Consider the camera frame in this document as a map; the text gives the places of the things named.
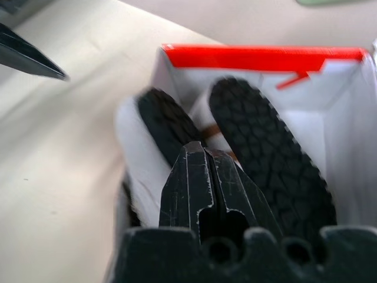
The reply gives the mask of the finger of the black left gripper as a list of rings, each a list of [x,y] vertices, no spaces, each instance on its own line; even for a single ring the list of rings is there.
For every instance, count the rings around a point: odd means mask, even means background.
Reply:
[[[0,0],[0,10],[14,14],[22,8],[26,2],[27,0]]]
[[[68,75],[36,47],[0,23],[0,65],[41,77],[68,80]]]

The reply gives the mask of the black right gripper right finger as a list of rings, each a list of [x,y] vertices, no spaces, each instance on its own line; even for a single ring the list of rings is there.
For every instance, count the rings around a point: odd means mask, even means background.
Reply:
[[[206,150],[220,197],[220,223],[231,239],[243,239],[252,227],[264,228],[276,239],[283,233],[262,191],[233,159],[219,150]]]

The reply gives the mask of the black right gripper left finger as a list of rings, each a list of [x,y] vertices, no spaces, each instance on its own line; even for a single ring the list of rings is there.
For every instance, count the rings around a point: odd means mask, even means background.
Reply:
[[[163,187],[158,225],[188,228],[202,244],[216,214],[209,157],[199,141],[192,141],[181,148]]]

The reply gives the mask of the white shoe with black sole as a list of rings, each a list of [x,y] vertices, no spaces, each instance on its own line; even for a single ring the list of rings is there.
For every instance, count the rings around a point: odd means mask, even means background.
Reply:
[[[337,224],[326,181],[259,89],[246,80],[222,78],[211,89],[209,106],[285,235],[313,242],[322,227]]]
[[[181,148],[204,137],[184,109],[161,89],[124,100],[115,132],[127,164],[124,190],[141,226],[157,227],[162,189]]]

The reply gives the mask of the red and white shoebox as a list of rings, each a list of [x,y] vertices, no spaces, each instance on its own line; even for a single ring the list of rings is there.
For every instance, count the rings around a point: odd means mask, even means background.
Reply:
[[[326,181],[340,225],[377,228],[377,68],[359,48],[165,45],[152,86],[190,115],[207,144],[232,150],[209,106],[222,78],[261,91]]]

